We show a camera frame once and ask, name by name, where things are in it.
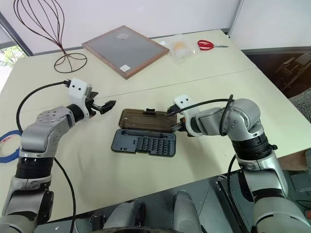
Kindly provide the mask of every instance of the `white table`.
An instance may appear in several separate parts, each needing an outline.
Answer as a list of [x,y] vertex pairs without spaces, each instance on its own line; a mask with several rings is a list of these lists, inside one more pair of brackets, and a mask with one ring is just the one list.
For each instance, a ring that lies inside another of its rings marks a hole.
[[[97,98],[102,98],[257,68],[221,30],[191,33],[185,37],[194,48],[197,47],[199,39],[207,39],[229,47],[200,51],[181,65],[173,62],[170,55],[165,55],[128,80],[87,50],[73,51],[85,54],[88,62],[81,70],[71,74],[60,74],[53,69],[54,62],[61,56],[60,53],[19,59],[1,92],[0,106],[6,106],[7,112],[15,112],[21,100],[35,88],[74,77],[91,83],[93,90],[99,92]],[[162,40],[167,38],[158,38],[155,41]],[[68,102],[67,99],[66,89],[49,88],[29,98],[22,112],[58,106]]]
[[[49,93],[54,93],[57,98],[59,92],[59,89],[51,88]],[[44,106],[48,97],[44,93],[40,100],[34,97],[28,110],[21,114],[23,127],[33,123],[40,112],[50,108],[35,109],[38,108],[34,105],[35,102]],[[186,133],[177,132],[176,155],[173,158],[141,153],[115,153],[110,147],[115,131],[119,128],[121,112],[125,108],[166,110],[172,105],[173,99],[181,94],[188,94],[193,101],[201,102],[227,98],[231,93],[235,99],[248,98],[260,107],[261,121],[269,142],[279,147],[276,151],[278,157],[311,147],[311,124],[257,68],[159,88],[99,97],[96,100],[97,104],[104,104],[108,100],[116,100],[117,103],[105,115],[77,123],[63,136],[56,155],[72,181],[77,199],[77,213],[225,173],[234,154],[227,137],[189,138]],[[3,108],[10,102],[1,104]],[[200,109],[224,104],[210,104],[201,106]],[[1,135],[16,129],[15,115],[11,112],[2,112],[0,122],[5,122],[0,124]],[[15,174],[16,164],[16,160],[0,164],[0,207],[3,206],[6,197],[10,177]],[[67,181],[55,165],[52,168],[52,175],[51,190],[54,191],[55,197],[51,220],[54,220],[71,215],[72,201]]]

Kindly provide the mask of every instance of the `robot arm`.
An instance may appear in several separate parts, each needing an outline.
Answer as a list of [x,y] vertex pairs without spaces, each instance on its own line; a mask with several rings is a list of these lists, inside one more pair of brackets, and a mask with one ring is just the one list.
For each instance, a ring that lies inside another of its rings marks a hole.
[[[188,96],[179,96],[168,113],[173,115],[176,110],[191,105]],[[241,168],[238,173],[241,190],[249,201],[255,202],[257,232],[311,232],[299,208],[287,199],[288,186],[274,153],[277,147],[268,143],[259,119],[260,110],[254,102],[238,99],[229,103],[227,109],[215,107],[200,112],[194,107],[181,114],[183,118],[173,130],[187,131],[188,136],[230,138]]]
[[17,171],[11,179],[0,218],[0,232],[30,233],[50,219],[53,204],[53,192],[49,190],[51,168],[60,138],[76,122],[93,117],[96,112],[92,109],[104,114],[115,104],[115,101],[109,101],[98,106],[93,99],[96,95],[90,84],[72,79],[69,98],[73,104],[40,113],[36,122],[24,130]]

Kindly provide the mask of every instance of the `blue tape roll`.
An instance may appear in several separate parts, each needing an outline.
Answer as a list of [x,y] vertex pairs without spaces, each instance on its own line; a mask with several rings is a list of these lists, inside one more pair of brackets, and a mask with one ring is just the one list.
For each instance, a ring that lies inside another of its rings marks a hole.
[[[6,137],[10,136],[10,135],[14,135],[17,134],[19,136],[21,136],[21,133],[19,130],[12,130],[10,132],[7,132],[5,135],[3,135],[2,137],[0,137],[0,142],[5,139]],[[5,157],[1,157],[0,156],[0,163],[8,163],[10,161],[13,161],[15,159],[18,158],[18,154],[19,154],[19,148],[16,149],[16,151],[14,151],[12,154],[5,156]]]

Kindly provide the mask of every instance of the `plastic bag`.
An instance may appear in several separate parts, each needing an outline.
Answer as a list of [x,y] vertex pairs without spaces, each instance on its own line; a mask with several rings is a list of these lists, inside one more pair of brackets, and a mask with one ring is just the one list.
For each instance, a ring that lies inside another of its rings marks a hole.
[[177,63],[182,63],[196,52],[182,34],[170,37],[165,46],[170,49],[170,55]]

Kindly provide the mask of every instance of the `paper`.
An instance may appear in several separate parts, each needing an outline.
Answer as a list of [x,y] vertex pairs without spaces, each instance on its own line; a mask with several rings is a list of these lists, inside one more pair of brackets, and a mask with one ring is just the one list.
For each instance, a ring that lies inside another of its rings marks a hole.
[[166,42],[164,40],[159,42],[160,45],[166,45]]
[[122,70],[123,72],[126,72],[129,69],[130,69],[130,67],[128,65],[126,65],[126,64],[120,67],[120,70]]

